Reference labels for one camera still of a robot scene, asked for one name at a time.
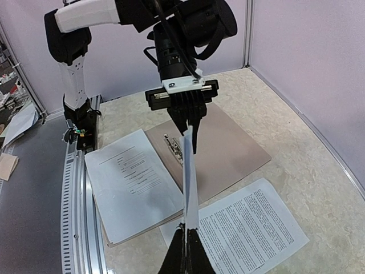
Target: table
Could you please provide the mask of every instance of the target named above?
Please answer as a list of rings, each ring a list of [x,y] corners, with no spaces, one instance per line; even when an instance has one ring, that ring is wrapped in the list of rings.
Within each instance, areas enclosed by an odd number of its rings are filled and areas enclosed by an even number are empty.
[[[212,75],[220,83],[214,102],[273,158],[268,164],[210,199],[266,178],[279,193],[310,242],[271,274],[365,273],[365,202],[322,142],[277,94],[249,69]],[[139,128],[169,119],[152,112],[144,93],[100,108],[99,148]],[[110,273],[157,273],[167,246],[159,228],[114,248],[105,245]]]

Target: gray floor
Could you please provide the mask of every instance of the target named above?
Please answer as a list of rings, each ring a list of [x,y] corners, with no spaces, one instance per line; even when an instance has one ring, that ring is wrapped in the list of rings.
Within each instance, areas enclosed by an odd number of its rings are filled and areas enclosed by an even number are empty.
[[[26,132],[0,194],[0,273],[59,274],[60,198],[66,144],[60,117]]]

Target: white paper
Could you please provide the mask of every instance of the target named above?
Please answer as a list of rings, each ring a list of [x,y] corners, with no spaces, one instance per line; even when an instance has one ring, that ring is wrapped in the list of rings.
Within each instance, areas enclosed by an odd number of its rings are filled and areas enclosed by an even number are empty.
[[[183,160],[182,185],[184,193],[184,223],[185,240],[187,240],[188,229],[197,229],[199,226],[199,202],[198,186],[196,182],[195,161],[193,155],[193,127],[184,132],[180,138]]]
[[[265,179],[199,210],[199,236],[218,274],[264,274],[309,239]],[[176,220],[160,227],[169,246]]]
[[[25,105],[20,112],[14,115],[9,125],[3,146],[16,139],[20,134],[28,130],[37,121],[38,113],[32,103]]]
[[[96,205],[112,244],[159,225],[183,195],[143,130],[85,156]]]

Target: printed document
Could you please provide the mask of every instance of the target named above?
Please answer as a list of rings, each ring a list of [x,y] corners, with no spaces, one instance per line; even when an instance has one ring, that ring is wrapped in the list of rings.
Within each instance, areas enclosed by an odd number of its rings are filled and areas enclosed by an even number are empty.
[[[264,274],[309,239],[265,179],[199,210],[199,236],[218,274]],[[169,246],[181,219],[160,227]]]
[[[111,244],[175,217],[183,195],[143,130],[85,156],[96,206]]]

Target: metal strip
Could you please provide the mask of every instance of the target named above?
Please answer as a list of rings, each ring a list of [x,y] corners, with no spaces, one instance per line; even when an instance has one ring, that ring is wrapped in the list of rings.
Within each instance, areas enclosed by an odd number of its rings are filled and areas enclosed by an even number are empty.
[[[315,125],[302,113],[295,105],[293,105],[287,97],[283,95],[276,87],[274,87],[262,74],[260,74],[256,69],[253,67],[249,67],[249,69],[254,72],[261,80],[265,82],[284,102],[287,103],[288,106],[294,110],[298,116],[307,124],[307,126],[313,131],[313,133],[317,136],[319,140],[325,145],[328,151],[332,154],[332,156],[336,159],[336,161],[341,166],[343,172],[346,174],[348,179],[353,183],[356,189],[360,192],[362,198],[365,200],[365,188],[360,184],[360,181],[356,176],[352,173],[346,162],[341,158],[335,148],[330,144],[330,142],[322,135],[322,133],[316,128]]]
[[[15,147],[15,142],[13,142],[10,146],[6,147],[4,153],[12,155],[13,151],[14,151],[14,147]],[[2,190],[3,184],[4,184],[4,180],[0,179],[0,195],[1,195],[1,190]]]
[[[98,110],[101,96],[91,99]],[[63,274],[107,273],[101,225],[96,210],[85,153],[67,145],[61,203],[61,255]]]
[[[34,103],[35,108],[40,113],[40,115],[42,115],[43,118],[45,118],[44,116],[47,116],[49,113],[47,112],[46,108],[40,101],[40,99],[37,96],[36,92],[34,91],[32,85],[28,81],[28,78],[22,68],[21,63],[19,62],[19,60],[17,60],[17,57],[15,56],[15,54],[11,48],[11,44],[9,42],[9,39],[7,38],[7,35],[6,35],[6,32],[3,28],[3,26],[1,25],[1,22],[0,22],[0,38],[3,39],[3,42],[9,52],[9,54],[8,54],[9,56],[7,56],[7,58],[9,60],[10,64],[12,65],[14,71],[17,73],[17,76],[19,77],[19,79],[22,81],[24,87],[26,88],[26,91],[27,91],[29,97],[31,98],[32,102]]]
[[[253,38],[253,7],[254,0],[246,0],[246,22],[244,40],[244,67],[250,65],[251,47]]]

